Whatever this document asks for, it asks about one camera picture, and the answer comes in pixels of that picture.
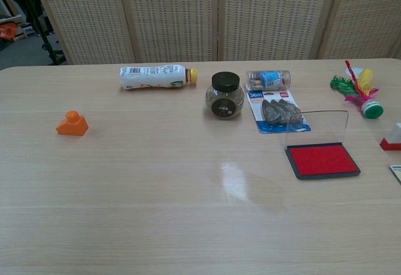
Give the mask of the glass jar black lid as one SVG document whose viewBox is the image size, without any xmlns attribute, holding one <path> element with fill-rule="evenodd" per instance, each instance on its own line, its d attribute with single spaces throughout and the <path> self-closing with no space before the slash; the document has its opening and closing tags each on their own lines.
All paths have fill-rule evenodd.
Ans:
<svg viewBox="0 0 401 275">
<path fill-rule="evenodd" d="M 215 117 L 223 120 L 235 117 L 244 104 L 240 77 L 230 71 L 215 73 L 206 91 L 205 101 L 206 107 Z"/>
</svg>

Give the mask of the colourful feather shuttlecock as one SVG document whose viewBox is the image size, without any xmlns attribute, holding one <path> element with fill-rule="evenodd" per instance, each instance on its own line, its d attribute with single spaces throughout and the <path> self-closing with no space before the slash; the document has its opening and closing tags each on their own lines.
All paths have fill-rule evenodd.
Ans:
<svg viewBox="0 0 401 275">
<path fill-rule="evenodd" d="M 378 119 L 384 112 L 382 104 L 375 99 L 379 89 L 373 85 L 375 72 L 363 68 L 357 72 L 349 60 L 345 61 L 350 78 L 334 76 L 330 88 L 345 97 L 345 101 L 359 107 L 361 114 L 367 119 Z"/>
</svg>

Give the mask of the black tripod stand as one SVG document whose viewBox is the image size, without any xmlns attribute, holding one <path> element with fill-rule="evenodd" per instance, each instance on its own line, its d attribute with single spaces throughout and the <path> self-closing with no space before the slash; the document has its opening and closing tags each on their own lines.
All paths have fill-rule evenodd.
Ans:
<svg viewBox="0 0 401 275">
<path fill-rule="evenodd" d="M 45 30 L 43 29 L 41 23 L 39 22 L 39 16 L 37 15 L 37 13 L 34 10 L 34 5 L 33 5 L 32 0 L 25 0 L 25 2 L 26 2 L 28 11 L 32 15 L 32 20 L 34 22 L 34 25 L 35 25 L 36 29 L 39 31 L 39 35 L 40 35 L 41 39 L 43 40 L 42 48 L 48 52 L 49 57 L 52 60 L 52 63 L 50 63 L 49 65 L 50 66 L 61 65 L 63 62 L 66 61 L 63 51 L 62 50 L 56 50 L 56 51 L 53 50 L 51 43 L 47 39 L 47 34 L 46 34 Z"/>
</svg>

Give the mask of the small orange block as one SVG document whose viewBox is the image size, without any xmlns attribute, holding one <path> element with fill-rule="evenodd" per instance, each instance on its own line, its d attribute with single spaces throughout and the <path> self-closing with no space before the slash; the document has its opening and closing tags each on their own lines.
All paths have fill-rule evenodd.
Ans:
<svg viewBox="0 0 401 275">
<path fill-rule="evenodd" d="M 65 119 L 56 127 L 59 135 L 84 136 L 88 124 L 83 115 L 71 110 L 66 113 Z"/>
</svg>

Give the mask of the red ink pad clear lid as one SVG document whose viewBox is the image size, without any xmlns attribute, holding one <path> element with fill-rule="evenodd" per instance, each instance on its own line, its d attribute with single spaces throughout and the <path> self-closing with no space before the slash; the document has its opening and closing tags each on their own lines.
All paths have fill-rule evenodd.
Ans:
<svg viewBox="0 0 401 275">
<path fill-rule="evenodd" d="M 360 168 L 343 141 L 346 110 L 293 112 L 286 125 L 284 151 L 297 179 L 356 177 Z"/>
</svg>

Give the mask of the blue packaged binder clips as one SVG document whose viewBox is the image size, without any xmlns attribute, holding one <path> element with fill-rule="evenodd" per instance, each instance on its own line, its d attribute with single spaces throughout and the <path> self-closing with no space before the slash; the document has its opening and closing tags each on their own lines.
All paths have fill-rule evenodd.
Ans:
<svg viewBox="0 0 401 275">
<path fill-rule="evenodd" d="M 292 94 L 284 91 L 248 91 L 247 99 L 262 134 L 307 132 L 311 128 Z"/>
</svg>

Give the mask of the orange plastic object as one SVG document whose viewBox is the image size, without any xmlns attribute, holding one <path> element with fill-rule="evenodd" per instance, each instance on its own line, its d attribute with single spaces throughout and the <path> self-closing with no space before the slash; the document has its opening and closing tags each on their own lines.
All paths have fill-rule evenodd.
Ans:
<svg viewBox="0 0 401 275">
<path fill-rule="evenodd" d="M 0 24 L 0 38 L 12 41 L 17 33 L 17 24 L 14 22 Z"/>
</svg>

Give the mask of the white label drink bottle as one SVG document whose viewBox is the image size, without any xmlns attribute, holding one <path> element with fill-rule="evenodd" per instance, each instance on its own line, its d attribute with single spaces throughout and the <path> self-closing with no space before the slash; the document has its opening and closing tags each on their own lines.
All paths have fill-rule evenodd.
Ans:
<svg viewBox="0 0 401 275">
<path fill-rule="evenodd" d="M 124 66 L 120 68 L 120 85 L 125 90 L 139 88 L 181 88 L 196 84 L 198 70 L 183 65 Z"/>
</svg>

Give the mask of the wooden woven folding screen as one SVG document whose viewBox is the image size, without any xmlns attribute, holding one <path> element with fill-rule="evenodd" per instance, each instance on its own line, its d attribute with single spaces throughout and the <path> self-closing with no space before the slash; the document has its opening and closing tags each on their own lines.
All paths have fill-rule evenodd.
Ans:
<svg viewBox="0 0 401 275">
<path fill-rule="evenodd" d="M 401 0 L 41 0 L 74 65 L 401 59 Z"/>
</svg>

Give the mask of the clear tube blue label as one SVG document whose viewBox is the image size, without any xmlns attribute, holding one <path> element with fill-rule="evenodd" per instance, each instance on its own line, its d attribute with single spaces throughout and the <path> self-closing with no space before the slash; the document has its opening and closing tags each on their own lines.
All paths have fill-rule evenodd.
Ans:
<svg viewBox="0 0 401 275">
<path fill-rule="evenodd" d="M 281 91 L 291 84 L 291 73 L 288 70 L 261 70 L 246 73 L 247 91 Z"/>
</svg>

